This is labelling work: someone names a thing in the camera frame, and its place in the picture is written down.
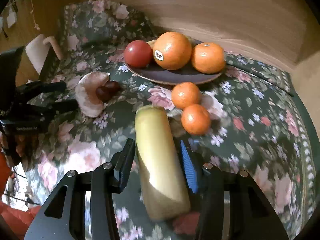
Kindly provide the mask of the beige rolled item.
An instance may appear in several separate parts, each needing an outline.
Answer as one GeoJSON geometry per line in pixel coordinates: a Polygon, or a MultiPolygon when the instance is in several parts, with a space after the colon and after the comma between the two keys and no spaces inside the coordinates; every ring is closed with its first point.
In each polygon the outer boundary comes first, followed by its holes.
{"type": "Polygon", "coordinates": [[[25,46],[27,57],[38,74],[41,73],[50,48],[60,61],[64,58],[62,49],[54,36],[45,37],[40,34],[25,46]]]}

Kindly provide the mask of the large orange with sticker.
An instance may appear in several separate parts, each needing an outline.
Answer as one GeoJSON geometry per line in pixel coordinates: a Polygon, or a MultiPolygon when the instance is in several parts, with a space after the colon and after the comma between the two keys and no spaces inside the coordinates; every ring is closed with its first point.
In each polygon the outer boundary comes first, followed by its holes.
{"type": "Polygon", "coordinates": [[[157,38],[153,45],[155,62],[166,70],[178,70],[190,60],[192,46],[183,34],[169,31],[157,38]]]}

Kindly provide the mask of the floral dark green cloth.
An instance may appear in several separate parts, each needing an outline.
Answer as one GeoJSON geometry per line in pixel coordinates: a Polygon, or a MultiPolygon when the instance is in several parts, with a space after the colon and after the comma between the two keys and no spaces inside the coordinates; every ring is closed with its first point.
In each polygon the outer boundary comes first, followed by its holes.
{"type": "MultiPolygon", "coordinates": [[[[174,139],[189,137],[181,125],[181,111],[171,91],[131,73],[123,51],[133,38],[152,36],[146,16],[122,4],[96,0],[64,8],[61,43],[67,57],[54,64],[47,81],[65,81],[67,90],[41,94],[33,103],[74,98],[76,83],[92,70],[118,81],[122,91],[90,118],[76,111],[55,119],[30,160],[26,174],[32,191],[44,202],[58,180],[71,169],[91,171],[135,136],[139,107],[163,107],[174,139]]],[[[227,54],[226,72],[206,84],[202,105],[211,115],[206,135],[192,135],[204,159],[226,172],[245,168],[273,206],[289,239],[311,218],[319,201],[319,140],[306,108],[291,85],[290,76],[274,66],[227,54]]]]}

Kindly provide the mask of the small tangerine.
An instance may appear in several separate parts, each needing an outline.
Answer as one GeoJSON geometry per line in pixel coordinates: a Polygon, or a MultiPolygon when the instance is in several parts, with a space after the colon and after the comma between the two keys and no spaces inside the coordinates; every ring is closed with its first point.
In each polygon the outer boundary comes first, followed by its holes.
{"type": "Polygon", "coordinates": [[[201,92],[194,83],[183,82],[172,89],[171,100],[176,108],[185,109],[190,105],[200,103],[201,92]]]}
{"type": "Polygon", "coordinates": [[[203,135],[211,126],[210,114],[203,106],[193,104],[183,110],[181,123],[189,134],[203,135]]]}

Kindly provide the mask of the dark red grape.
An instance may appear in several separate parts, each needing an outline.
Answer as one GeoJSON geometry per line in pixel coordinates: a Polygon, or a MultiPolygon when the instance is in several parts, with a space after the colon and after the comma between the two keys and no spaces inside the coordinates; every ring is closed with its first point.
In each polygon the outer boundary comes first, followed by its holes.
{"type": "Polygon", "coordinates": [[[121,90],[121,86],[117,81],[108,81],[105,83],[104,87],[112,96],[116,95],[121,90]]]}
{"type": "Polygon", "coordinates": [[[102,102],[108,102],[112,98],[112,94],[105,86],[100,86],[96,89],[95,94],[102,102]]]}

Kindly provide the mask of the pink white shell dish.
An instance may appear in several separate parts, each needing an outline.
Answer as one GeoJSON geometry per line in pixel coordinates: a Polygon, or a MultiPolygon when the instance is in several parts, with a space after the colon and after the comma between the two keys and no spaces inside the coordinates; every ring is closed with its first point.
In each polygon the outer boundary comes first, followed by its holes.
{"type": "Polygon", "coordinates": [[[110,73],[90,72],[76,85],[75,98],[81,112],[90,118],[96,118],[104,110],[104,103],[97,97],[96,90],[109,81],[110,73]]]}

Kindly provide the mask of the red tomato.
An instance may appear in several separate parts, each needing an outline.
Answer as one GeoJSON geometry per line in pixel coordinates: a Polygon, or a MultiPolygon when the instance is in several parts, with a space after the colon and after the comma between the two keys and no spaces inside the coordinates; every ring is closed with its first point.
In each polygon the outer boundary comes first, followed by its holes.
{"type": "Polygon", "coordinates": [[[152,58],[153,49],[148,43],[142,40],[130,42],[124,51],[125,63],[133,68],[146,67],[152,58]]]}

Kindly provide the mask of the dark round plate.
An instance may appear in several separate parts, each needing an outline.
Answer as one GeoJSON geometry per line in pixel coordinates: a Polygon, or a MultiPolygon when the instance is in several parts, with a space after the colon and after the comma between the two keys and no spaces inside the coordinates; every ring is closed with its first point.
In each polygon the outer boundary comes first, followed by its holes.
{"type": "Polygon", "coordinates": [[[154,60],[144,68],[133,68],[126,64],[128,69],[138,77],[163,85],[178,85],[182,82],[192,82],[196,85],[209,83],[217,79],[222,72],[214,74],[204,74],[197,71],[191,64],[191,61],[178,70],[166,70],[160,67],[154,60]]]}

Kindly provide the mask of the medium orange mandarin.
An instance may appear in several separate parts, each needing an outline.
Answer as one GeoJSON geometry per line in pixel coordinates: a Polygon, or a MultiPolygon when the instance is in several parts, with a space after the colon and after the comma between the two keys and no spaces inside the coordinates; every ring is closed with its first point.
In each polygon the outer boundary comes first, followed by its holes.
{"type": "Polygon", "coordinates": [[[201,43],[193,48],[191,64],[204,74],[218,73],[226,66],[225,52],[216,43],[201,43]]]}

